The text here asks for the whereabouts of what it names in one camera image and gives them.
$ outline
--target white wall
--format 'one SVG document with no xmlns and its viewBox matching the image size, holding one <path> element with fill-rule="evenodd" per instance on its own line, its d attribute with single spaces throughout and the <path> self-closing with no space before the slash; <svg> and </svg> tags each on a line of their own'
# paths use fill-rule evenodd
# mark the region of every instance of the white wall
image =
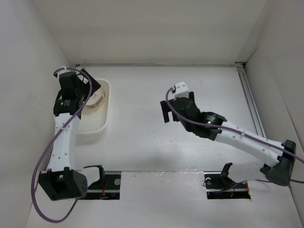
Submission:
<svg viewBox="0 0 304 228">
<path fill-rule="evenodd" d="M 71 63 L 247 61 L 273 0 L 34 0 Z"/>
<path fill-rule="evenodd" d="M 257 108 L 267 136 L 297 142 L 304 157 L 304 1 L 278 0 L 264 27 L 258 49 L 246 65 Z M 293 177 L 304 180 L 296 162 Z M 304 219 L 304 185 L 292 184 Z"/>
<path fill-rule="evenodd" d="M 31 173 L 52 136 L 52 73 L 66 63 L 31 0 L 0 1 L 1 227 L 27 222 Z"/>
</svg>

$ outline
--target perforated tray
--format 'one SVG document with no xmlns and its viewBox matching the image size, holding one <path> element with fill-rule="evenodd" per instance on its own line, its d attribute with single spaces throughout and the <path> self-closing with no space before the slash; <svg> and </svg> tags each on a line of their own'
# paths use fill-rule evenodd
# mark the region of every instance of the perforated tray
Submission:
<svg viewBox="0 0 304 228">
<path fill-rule="evenodd" d="M 98 135 L 106 130 L 109 119 L 111 85 L 105 79 L 96 78 L 96 81 L 104 87 L 105 99 L 96 108 L 84 107 L 77 135 Z"/>
</svg>

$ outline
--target orange wire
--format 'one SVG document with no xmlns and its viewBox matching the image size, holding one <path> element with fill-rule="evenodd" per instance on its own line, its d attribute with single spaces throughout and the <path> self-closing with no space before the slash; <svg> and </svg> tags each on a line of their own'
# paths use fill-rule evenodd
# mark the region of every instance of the orange wire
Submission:
<svg viewBox="0 0 304 228">
<path fill-rule="evenodd" d="M 107 182 L 104 185 L 103 191 L 99 195 L 99 198 L 101 198 L 102 196 L 104 196 L 104 191 L 105 191 L 105 188 L 108 186 L 108 184 L 109 184 L 109 181 L 107 180 Z"/>
</svg>

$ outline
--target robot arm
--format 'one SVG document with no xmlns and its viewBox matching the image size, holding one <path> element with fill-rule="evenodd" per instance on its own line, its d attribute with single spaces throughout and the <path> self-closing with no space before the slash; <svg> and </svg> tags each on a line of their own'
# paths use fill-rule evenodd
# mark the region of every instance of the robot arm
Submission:
<svg viewBox="0 0 304 228">
<path fill-rule="evenodd" d="M 199 126 L 179 119 L 176 114 L 172 113 L 174 121 L 180 121 L 188 132 L 192 132 L 201 138 L 208 138 L 213 141 L 225 143 L 255 156 L 264 163 L 264 166 L 260 167 L 259 171 L 264 174 L 270 182 L 281 186 L 289 185 L 295 159 L 278 149 L 253 141 L 248 137 L 244 137 L 244 135 L 258 138 L 263 142 L 295 153 L 295 143 L 293 141 L 286 140 L 284 143 L 281 143 L 268 140 L 239 128 L 221 115 L 213 112 L 201 112 L 195 104 L 194 93 L 189 92 L 184 82 L 176 83 L 173 93 L 174 98 L 169 102 L 181 116 L 194 122 L 219 125 L 223 128 Z M 170 112 L 171 109 L 168 107 L 166 101 L 161 102 L 161 107 L 166 123 L 169 121 L 168 112 Z M 226 130 L 225 127 L 235 129 L 237 132 L 242 132 L 242 134 Z M 232 163 L 225 164 L 221 172 L 222 179 L 228 179 L 230 166 L 232 166 Z"/>
<path fill-rule="evenodd" d="M 101 85 L 91 79 L 92 94 Z M 54 105 L 55 134 L 80 108 L 89 93 L 89 84 L 78 78 L 76 72 L 61 70 L 57 74 L 61 90 Z M 81 112 L 66 126 L 54 142 L 47 171 L 41 172 L 38 182 L 51 200 L 63 200 L 84 197 L 88 187 L 96 182 L 105 181 L 105 171 L 101 165 L 84 167 L 77 171 L 74 151 L 77 128 L 81 119 Z"/>
</svg>

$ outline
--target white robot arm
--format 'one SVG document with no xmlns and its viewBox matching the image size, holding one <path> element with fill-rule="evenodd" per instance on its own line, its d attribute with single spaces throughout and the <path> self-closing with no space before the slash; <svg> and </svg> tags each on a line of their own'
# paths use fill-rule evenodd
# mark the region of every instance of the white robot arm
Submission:
<svg viewBox="0 0 304 228">
<path fill-rule="evenodd" d="M 223 189 L 229 188 L 235 181 L 254 180 L 261 177 L 266 177 L 277 185 L 289 185 L 295 159 L 279 149 L 295 153 L 293 141 L 275 142 L 245 131 L 221 115 L 201 112 L 195 105 L 194 93 L 189 92 L 185 82 L 176 83 L 171 91 L 174 93 L 174 98 L 161 101 L 165 123 L 169 121 L 168 112 L 172 111 L 173 120 L 180 121 L 188 132 L 231 145 L 261 161 L 241 166 L 232 163 L 225 164 L 223 170 L 217 172 L 219 181 L 229 183 L 224 184 Z"/>
<path fill-rule="evenodd" d="M 93 94 L 101 85 L 84 69 L 82 71 L 91 79 Z M 54 105 L 55 135 L 80 108 L 89 91 L 89 85 L 80 80 L 76 72 L 63 69 L 58 72 L 57 78 L 61 90 Z M 81 171 L 76 169 L 74 151 L 80 119 L 81 112 L 63 128 L 54 141 L 47 171 L 39 174 L 39 184 L 51 200 L 84 197 L 92 183 L 105 183 L 105 171 L 101 165 L 84 167 Z"/>
</svg>

